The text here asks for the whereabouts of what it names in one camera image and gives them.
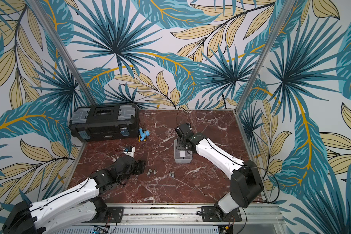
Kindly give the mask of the grey plastic storage box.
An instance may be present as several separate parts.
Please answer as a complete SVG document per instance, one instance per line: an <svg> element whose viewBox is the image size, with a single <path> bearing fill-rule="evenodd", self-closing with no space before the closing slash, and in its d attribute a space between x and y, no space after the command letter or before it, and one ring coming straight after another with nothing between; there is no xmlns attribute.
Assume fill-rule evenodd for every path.
<svg viewBox="0 0 351 234"><path fill-rule="evenodd" d="M191 163L193 156L182 146L180 139L174 140L174 159L177 164Z"/></svg>

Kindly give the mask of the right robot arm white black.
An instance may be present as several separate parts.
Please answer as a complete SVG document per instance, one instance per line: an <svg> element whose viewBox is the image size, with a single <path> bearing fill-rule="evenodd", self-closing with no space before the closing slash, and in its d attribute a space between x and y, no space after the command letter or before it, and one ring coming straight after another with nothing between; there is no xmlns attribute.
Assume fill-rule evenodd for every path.
<svg viewBox="0 0 351 234"><path fill-rule="evenodd" d="M240 160L227 153L202 133L194 133L189 123L175 128L186 151L213 163L230 180L230 192L215 204L215 214L222 217L237 208L247 208L264 190L259 168L251 161Z"/></svg>

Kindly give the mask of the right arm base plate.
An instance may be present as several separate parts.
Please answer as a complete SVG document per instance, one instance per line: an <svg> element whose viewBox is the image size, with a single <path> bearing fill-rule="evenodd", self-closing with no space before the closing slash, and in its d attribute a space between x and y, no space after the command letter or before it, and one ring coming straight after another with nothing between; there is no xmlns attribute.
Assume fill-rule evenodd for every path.
<svg viewBox="0 0 351 234"><path fill-rule="evenodd" d="M202 206L197 215L202 216L203 222L241 222L242 217L238 208L229 213L224 213L216 206Z"/></svg>

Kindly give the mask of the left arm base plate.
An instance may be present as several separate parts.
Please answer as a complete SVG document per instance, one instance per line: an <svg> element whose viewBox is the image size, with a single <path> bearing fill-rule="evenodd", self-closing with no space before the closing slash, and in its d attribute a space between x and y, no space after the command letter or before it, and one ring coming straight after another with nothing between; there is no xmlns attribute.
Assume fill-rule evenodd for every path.
<svg viewBox="0 0 351 234"><path fill-rule="evenodd" d="M98 208L96 215L92 220L86 223L107 223L107 222L117 222L121 223L122 216L124 212L124 207L105 207Z"/></svg>

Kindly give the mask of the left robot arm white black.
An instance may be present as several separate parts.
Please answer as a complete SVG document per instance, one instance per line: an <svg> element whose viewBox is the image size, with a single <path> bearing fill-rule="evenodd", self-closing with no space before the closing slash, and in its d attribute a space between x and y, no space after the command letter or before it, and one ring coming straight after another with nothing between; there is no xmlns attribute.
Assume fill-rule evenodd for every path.
<svg viewBox="0 0 351 234"><path fill-rule="evenodd" d="M16 204L3 224L5 234L53 234L83 222L109 222L114 217L101 197L145 171L145 160L123 155L94 171L80 184L47 199Z"/></svg>

